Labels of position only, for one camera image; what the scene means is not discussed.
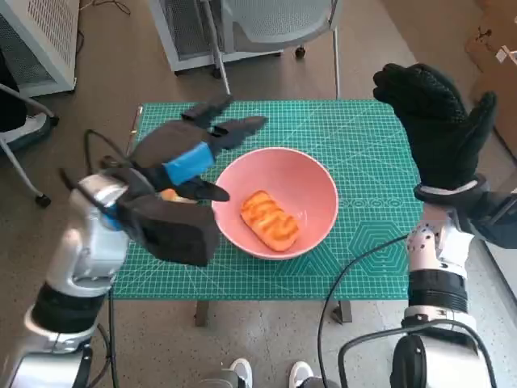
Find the pastry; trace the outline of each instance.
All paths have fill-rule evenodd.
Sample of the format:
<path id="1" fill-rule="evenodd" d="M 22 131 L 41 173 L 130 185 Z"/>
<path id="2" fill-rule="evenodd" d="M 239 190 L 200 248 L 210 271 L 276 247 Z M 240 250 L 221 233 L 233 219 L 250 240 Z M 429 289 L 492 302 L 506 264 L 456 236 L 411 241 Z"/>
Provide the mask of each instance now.
<path id="1" fill-rule="evenodd" d="M 242 203 L 241 217 L 258 238 L 273 251 L 286 251 L 300 234 L 298 221 L 286 214 L 263 190 L 256 192 Z"/>

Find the wire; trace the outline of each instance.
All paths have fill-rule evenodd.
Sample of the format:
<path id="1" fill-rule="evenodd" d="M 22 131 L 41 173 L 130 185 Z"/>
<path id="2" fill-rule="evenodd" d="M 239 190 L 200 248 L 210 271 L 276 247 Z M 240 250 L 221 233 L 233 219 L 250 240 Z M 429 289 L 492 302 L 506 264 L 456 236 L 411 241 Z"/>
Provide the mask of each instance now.
<path id="1" fill-rule="evenodd" d="M 97 131 L 94 131 L 93 129 L 87 129 L 84 132 L 83 143 L 82 143 L 82 146 L 84 148 L 84 161 L 86 164 L 86 174 L 87 175 L 92 175 L 94 173 L 93 167 L 91 166 L 91 149 L 90 149 L 90 136 L 91 135 L 95 135 L 96 137 L 99 137 L 100 139 L 102 139 L 106 144 L 108 144 L 110 146 L 110 148 L 112 150 L 114 150 L 119 155 L 119 157 L 122 160 L 124 160 L 127 164 L 132 166 L 132 163 L 126 157 L 125 153 L 122 152 L 122 150 L 119 148 L 119 146 L 117 144 L 115 144 L 115 142 L 112 139 L 102 135 L 101 133 L 99 133 Z"/>
<path id="2" fill-rule="evenodd" d="M 94 378 L 91 381 L 91 383 L 86 386 L 86 388 L 94 388 L 95 386 L 97 386 L 97 384 L 99 384 L 99 382 L 103 379 L 104 375 L 106 374 L 107 367 L 110 365 L 111 352 L 110 352 L 110 344 L 107 339 L 106 329 L 100 323 L 97 325 L 97 329 L 99 330 L 100 335 L 103 337 L 104 348 L 106 349 L 106 360 L 104 361 L 103 368 L 100 370 L 97 377 Z"/>
<path id="3" fill-rule="evenodd" d="M 63 181 L 63 183 L 65 184 L 66 188 L 68 188 L 70 191 L 72 191 L 74 189 L 78 190 L 88 200 L 88 202 L 90 202 L 93 206 L 95 206 L 99 210 L 99 212 L 104 214 L 106 217 L 116 219 L 116 215 L 111 209 L 107 208 L 106 206 L 101 204 L 98 200 L 96 200 L 88 192 L 88 190 L 86 190 L 80 183 L 74 182 L 68 176 L 68 174 L 66 173 L 64 168 L 59 168 L 58 172 L 59 172 L 59 176 L 60 176 L 61 180 Z"/>
<path id="4" fill-rule="evenodd" d="M 373 253 L 375 253 L 377 251 L 381 251 L 381 250 L 385 249 L 386 247 L 389 247 L 390 245 L 392 245 L 394 243 L 398 243 L 399 241 L 402 241 L 405 238 L 407 238 L 407 234 L 405 234 L 403 236 L 400 236 L 400 237 L 397 237 L 397 238 L 394 238 L 393 240 L 385 242 L 385 243 L 383 243 L 383 244 L 381 244 L 381 245 L 371 249 L 370 251 L 365 252 L 365 253 L 363 253 L 360 256 L 357 256 L 355 259 L 353 259 L 350 263 L 348 263 L 345 266 L 345 268 L 341 271 L 341 273 L 339 274 L 338 278 L 336 279 L 336 281 L 332 285 L 332 288 L 329 291 L 329 296 L 326 297 L 325 305 L 323 306 L 322 316 L 320 317 L 320 324 L 319 324 L 319 326 L 317 328 L 317 359 L 318 359 L 318 361 L 320 363 L 320 371 L 321 371 L 321 375 L 322 375 L 323 386 L 325 388 L 329 388 L 329 386 L 328 386 L 328 381 L 327 381 L 327 378 L 326 378 L 325 366 L 323 364 L 322 335 L 323 335 L 323 322 L 325 320 L 325 312 L 326 312 L 327 306 L 329 305 L 330 299 L 334 296 L 334 293 L 335 293 L 336 289 L 338 288 L 339 284 L 341 283 L 341 280 L 343 279 L 343 277 L 345 277 L 345 275 L 348 273 L 348 271 L 355 264 L 357 264 L 359 261 L 361 261 L 365 257 L 368 257 L 368 256 L 370 256 L 371 254 L 373 254 Z"/>
<path id="5" fill-rule="evenodd" d="M 345 359 L 345 353 L 348 350 L 350 350 L 351 348 L 353 348 L 354 346 L 357 346 L 363 342 L 370 341 L 370 340 L 377 340 L 379 338 L 389 337 L 391 335 L 412 333 L 414 331 L 421 331 L 421 330 L 425 330 L 429 327 L 434 327 L 434 326 L 444 325 L 444 324 L 461 327 L 461 328 L 465 329 L 476 340 L 477 346 L 481 349 L 481 352 L 483 353 L 483 357 L 485 358 L 486 368 L 488 369 L 488 374 L 490 376 L 490 385 L 492 386 L 492 388 L 497 388 L 497 382 L 495 381 L 495 373 L 494 373 L 494 367 L 492 366 L 492 360 L 490 359 L 490 354 L 488 353 L 488 349 L 486 348 L 485 344 L 483 343 L 483 340 L 476 333 L 476 331 L 474 329 L 472 329 L 469 325 L 466 325 L 462 322 L 453 321 L 451 319 L 435 319 L 433 321 L 422 323 L 417 326 L 378 331 L 375 333 L 362 335 L 360 337 L 354 338 L 351 341 L 348 341 L 346 344 L 344 344 L 341 347 L 341 349 L 339 349 L 339 354 L 338 354 L 339 379 L 341 381 L 341 387 L 348 388 L 347 374 L 345 373 L 344 359 Z"/>
<path id="6" fill-rule="evenodd" d="M 119 376 L 116 370 L 116 350 L 115 350 L 115 301 L 113 299 L 113 287 L 107 294 L 108 313 L 107 320 L 110 327 L 110 354 L 111 354 L 111 379 L 113 388 L 119 388 Z"/>
<path id="7" fill-rule="evenodd" d="M 79 53 L 81 52 L 83 47 L 84 47 L 84 34 L 82 33 L 82 31 L 80 29 L 78 29 L 78 42 L 77 42 L 77 46 L 75 49 L 76 56 L 79 55 Z"/>
<path id="8" fill-rule="evenodd" d="M 105 4 L 114 4 L 117 6 L 117 8 L 119 10 L 124 12 L 127 16 L 131 15 L 131 9 L 119 0 L 91 0 L 85 6 L 82 6 L 81 8 L 79 8 L 79 10 L 82 11 L 82 10 L 88 8 L 89 6 L 103 6 Z"/>

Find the shoe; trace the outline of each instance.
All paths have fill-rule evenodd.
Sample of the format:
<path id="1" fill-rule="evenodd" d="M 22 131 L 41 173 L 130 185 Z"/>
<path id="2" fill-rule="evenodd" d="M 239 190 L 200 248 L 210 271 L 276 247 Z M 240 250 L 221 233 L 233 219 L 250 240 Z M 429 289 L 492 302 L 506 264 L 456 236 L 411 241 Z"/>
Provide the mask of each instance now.
<path id="1" fill-rule="evenodd" d="M 313 377 L 314 372 L 312 368 L 305 361 L 298 361 L 291 368 L 289 374 L 289 388 L 297 388 L 301 383 L 309 377 Z"/>
<path id="2" fill-rule="evenodd" d="M 246 388 L 253 388 L 253 374 L 251 372 L 250 362 L 246 358 L 237 358 L 229 367 L 233 370 L 246 384 Z"/>

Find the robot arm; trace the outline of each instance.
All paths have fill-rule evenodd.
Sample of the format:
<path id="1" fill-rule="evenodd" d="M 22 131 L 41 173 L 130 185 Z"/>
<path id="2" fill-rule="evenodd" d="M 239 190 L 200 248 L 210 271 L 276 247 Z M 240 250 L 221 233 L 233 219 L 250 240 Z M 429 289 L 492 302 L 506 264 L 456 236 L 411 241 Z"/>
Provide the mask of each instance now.
<path id="1" fill-rule="evenodd" d="M 194 106 L 181 120 L 153 131 L 123 162 L 105 158 L 106 169 L 80 183 L 62 176 L 72 190 L 69 223 L 36 303 L 24 316 L 20 340 L 4 363 L 0 387 L 87 385 L 90 339 L 130 238 L 157 259 L 208 264 L 219 235 L 211 208 L 163 200 L 158 192 L 173 188 L 194 201 L 229 199 L 224 189 L 198 175 L 222 150 L 239 146 L 267 121 L 230 120 L 209 132 L 211 120 L 230 103 L 225 96 Z M 90 165 L 89 155 L 86 160 Z"/>

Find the cardboard box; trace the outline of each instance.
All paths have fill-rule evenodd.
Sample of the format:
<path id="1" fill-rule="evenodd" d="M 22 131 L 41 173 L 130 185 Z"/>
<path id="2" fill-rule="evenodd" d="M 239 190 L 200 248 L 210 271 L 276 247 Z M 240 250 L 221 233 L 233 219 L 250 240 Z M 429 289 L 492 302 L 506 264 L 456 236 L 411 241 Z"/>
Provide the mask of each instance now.
<path id="1" fill-rule="evenodd" d="M 498 52 L 497 65 L 480 75 L 471 97 L 478 101 L 486 91 L 498 96 L 495 128 L 511 153 L 517 157 L 517 59 L 516 52 L 503 46 Z"/>
<path id="2" fill-rule="evenodd" d="M 504 45 L 517 49 L 517 23 L 499 9 L 490 8 L 467 40 L 465 51 L 479 70 L 485 72 L 498 64 L 495 54 Z"/>

